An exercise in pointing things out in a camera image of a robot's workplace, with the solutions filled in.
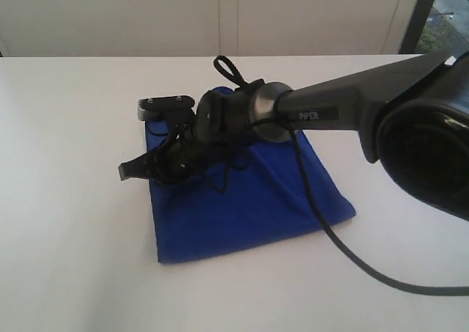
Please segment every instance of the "folded blue towel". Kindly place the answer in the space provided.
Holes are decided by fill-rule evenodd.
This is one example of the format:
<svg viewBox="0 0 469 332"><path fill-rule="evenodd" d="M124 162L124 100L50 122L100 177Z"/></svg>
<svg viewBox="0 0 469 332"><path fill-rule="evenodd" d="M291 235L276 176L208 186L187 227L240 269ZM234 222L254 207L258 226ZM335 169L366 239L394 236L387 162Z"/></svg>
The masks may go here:
<svg viewBox="0 0 469 332"><path fill-rule="evenodd" d="M150 128L165 131L166 124L151 122ZM146 139L148 150L162 140L149 133ZM355 209L339 193L303 132L298 141L314 198L328 223L352 218ZM205 259L321 229L306 200L292 143L263 143L249 149L249 167L231 170L224 194L202 177L170 186L150 181L159 262ZM243 162L243 156L235 161ZM212 167L207 175L223 184L224 165Z"/></svg>

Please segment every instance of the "robotic arm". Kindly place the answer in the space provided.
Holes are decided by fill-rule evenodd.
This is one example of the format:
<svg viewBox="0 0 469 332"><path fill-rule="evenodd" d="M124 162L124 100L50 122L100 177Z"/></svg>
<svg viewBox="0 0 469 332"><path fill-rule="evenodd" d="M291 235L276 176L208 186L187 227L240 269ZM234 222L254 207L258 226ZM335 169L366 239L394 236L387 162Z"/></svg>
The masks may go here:
<svg viewBox="0 0 469 332"><path fill-rule="evenodd" d="M449 61L445 52L417 56L293 90L248 84L219 56L215 67L240 88L207 92L159 148L121 164L121 179L183 182L253 143L289 140L289 128L356 130L368 162L381 160L409 194L469 221L469 55Z"/></svg>

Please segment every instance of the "white table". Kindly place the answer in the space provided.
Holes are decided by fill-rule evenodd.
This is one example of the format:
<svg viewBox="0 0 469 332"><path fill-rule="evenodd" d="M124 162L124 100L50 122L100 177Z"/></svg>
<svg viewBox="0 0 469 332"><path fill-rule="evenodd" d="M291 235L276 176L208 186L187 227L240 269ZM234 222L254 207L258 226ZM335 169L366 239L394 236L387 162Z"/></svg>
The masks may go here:
<svg viewBox="0 0 469 332"><path fill-rule="evenodd" d="M294 88L403 56L235 58ZM139 98L199 98L211 58L0 59L0 331L467 331L469 298L399 292L323 233L183 265L157 263ZM469 284L469 224L368 164L354 132L308 132L358 215L336 227L394 278Z"/></svg>

